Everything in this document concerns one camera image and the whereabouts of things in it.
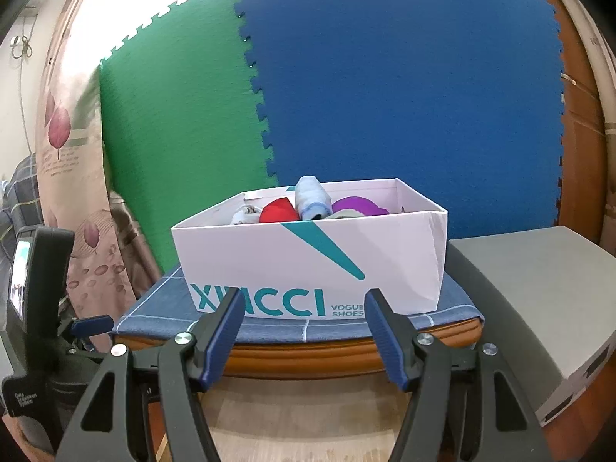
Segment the purple underwear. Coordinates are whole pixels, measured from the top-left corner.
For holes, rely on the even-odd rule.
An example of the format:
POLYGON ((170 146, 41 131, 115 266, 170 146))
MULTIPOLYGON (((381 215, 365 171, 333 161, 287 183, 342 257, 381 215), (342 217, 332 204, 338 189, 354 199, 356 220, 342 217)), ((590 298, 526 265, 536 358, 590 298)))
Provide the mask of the purple underwear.
POLYGON ((344 210, 352 210, 367 217, 388 215, 390 213, 388 210, 378 206, 377 203, 374 203, 373 200, 362 196, 346 196, 332 204, 332 211, 334 213, 344 210))

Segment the blue-grey underwear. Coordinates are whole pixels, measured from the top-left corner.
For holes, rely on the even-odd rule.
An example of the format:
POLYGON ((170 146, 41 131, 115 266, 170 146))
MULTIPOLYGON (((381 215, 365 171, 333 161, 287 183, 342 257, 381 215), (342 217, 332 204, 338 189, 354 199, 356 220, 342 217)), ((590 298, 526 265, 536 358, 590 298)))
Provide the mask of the blue-grey underwear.
POLYGON ((325 219, 333 213, 331 197, 315 176, 302 176, 296 183, 295 210, 302 221, 325 219))

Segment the red underwear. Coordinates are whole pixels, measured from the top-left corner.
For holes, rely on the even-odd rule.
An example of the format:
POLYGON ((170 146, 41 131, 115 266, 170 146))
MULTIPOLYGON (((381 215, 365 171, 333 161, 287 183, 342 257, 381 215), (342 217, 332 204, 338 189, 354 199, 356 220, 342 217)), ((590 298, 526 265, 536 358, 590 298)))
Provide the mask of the red underwear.
POLYGON ((261 211, 260 223, 295 222, 300 221, 300 215, 287 197, 278 198, 264 206, 261 211))

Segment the pale green underwear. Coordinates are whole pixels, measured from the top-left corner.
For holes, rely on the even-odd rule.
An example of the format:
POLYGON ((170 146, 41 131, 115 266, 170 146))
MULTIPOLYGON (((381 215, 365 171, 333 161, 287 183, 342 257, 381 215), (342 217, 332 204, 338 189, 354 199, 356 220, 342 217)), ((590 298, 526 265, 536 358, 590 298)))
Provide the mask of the pale green underwear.
POLYGON ((259 206, 252 204, 244 204, 235 213, 233 213, 230 224, 255 224, 260 222, 262 209, 259 206))

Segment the wooden drawer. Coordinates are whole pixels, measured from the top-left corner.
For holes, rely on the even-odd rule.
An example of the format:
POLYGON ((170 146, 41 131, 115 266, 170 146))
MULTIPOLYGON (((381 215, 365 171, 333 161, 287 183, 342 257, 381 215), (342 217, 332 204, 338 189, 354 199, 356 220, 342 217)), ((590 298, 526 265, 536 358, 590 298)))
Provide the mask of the wooden drawer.
POLYGON ((383 372, 352 378, 223 378, 201 407, 223 461, 386 461, 409 396, 383 372))

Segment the wooden nightstand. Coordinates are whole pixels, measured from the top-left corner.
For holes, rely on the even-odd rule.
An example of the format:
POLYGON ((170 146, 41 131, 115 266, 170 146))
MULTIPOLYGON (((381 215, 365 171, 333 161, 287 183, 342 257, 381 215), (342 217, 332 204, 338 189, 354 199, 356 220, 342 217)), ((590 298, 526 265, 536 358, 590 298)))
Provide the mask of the wooden nightstand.
MULTIPOLYGON (((451 347, 475 344, 482 334, 479 318, 428 328, 451 347)), ((116 338, 132 350, 162 344, 145 337, 116 338)), ((306 344, 235 344, 223 374, 258 380, 323 380, 384 371, 372 338, 306 344)))

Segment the blue checked cloth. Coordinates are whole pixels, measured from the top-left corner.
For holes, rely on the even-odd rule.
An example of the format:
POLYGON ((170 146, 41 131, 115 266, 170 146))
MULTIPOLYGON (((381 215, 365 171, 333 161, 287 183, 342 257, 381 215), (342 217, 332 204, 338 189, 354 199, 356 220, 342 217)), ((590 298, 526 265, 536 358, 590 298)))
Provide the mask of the blue checked cloth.
MULTIPOLYGON (((116 337, 142 337, 167 340, 181 331, 190 331, 201 313, 195 309, 182 268, 166 272, 137 302, 119 318, 112 334, 116 337)), ((443 281, 437 310, 412 315, 418 330, 471 319, 484 323, 484 315, 465 290, 450 276, 443 281)), ((345 341, 371 336, 362 319, 344 321, 272 320, 245 317, 236 341, 243 344, 306 344, 345 341)))

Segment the grey cardboard box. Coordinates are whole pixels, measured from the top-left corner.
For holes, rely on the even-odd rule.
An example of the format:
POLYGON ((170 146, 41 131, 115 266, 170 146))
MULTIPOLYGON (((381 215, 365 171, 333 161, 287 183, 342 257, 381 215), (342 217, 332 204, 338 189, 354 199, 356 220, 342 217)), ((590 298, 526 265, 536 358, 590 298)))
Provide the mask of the grey cardboard box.
POLYGON ((566 226, 452 240, 446 271, 484 315, 540 424, 615 351, 615 258, 566 226))

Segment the floral pink curtain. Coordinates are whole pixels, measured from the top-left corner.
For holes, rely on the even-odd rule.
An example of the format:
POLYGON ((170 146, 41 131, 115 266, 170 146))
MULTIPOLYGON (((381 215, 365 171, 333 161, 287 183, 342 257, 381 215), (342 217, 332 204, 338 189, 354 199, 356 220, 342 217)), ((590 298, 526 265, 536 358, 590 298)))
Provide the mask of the floral pink curtain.
POLYGON ((140 225, 112 186, 105 154, 93 19, 65 0, 47 51, 38 120, 43 219, 73 231, 67 294, 79 318, 120 323, 162 272, 140 225))

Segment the white XINCCI shoe box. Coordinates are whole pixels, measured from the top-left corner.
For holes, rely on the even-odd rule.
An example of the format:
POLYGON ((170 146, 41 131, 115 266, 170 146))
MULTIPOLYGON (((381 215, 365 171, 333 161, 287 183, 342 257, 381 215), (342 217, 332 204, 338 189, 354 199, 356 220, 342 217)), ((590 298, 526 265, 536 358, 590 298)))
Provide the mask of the white XINCCI shoe box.
POLYGON ((372 217, 235 225, 241 206, 295 199, 295 188, 236 194, 172 226, 195 309, 211 313, 227 289, 245 296, 255 318, 358 319, 364 295, 379 289, 397 313, 437 308, 448 213, 398 178, 327 182, 333 200, 363 197, 372 217))

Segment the blue foam mat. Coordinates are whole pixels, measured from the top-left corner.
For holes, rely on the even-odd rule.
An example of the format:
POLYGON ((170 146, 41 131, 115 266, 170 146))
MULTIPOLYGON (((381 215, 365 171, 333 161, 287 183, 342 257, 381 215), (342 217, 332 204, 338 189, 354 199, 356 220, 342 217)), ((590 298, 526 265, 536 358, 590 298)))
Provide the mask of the blue foam mat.
POLYGON ((547 0, 234 0, 282 185, 399 178, 451 238, 547 228, 562 44, 547 0))

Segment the green foam mat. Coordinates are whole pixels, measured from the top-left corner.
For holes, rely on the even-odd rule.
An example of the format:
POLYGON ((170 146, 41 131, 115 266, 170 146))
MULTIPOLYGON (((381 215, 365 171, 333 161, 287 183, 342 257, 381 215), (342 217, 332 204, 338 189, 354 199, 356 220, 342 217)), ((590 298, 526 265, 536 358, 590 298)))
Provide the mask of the green foam mat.
POLYGON ((261 95, 245 63, 236 0, 187 0, 139 29, 99 66, 110 179, 163 271, 174 224, 242 191, 270 188, 261 95))

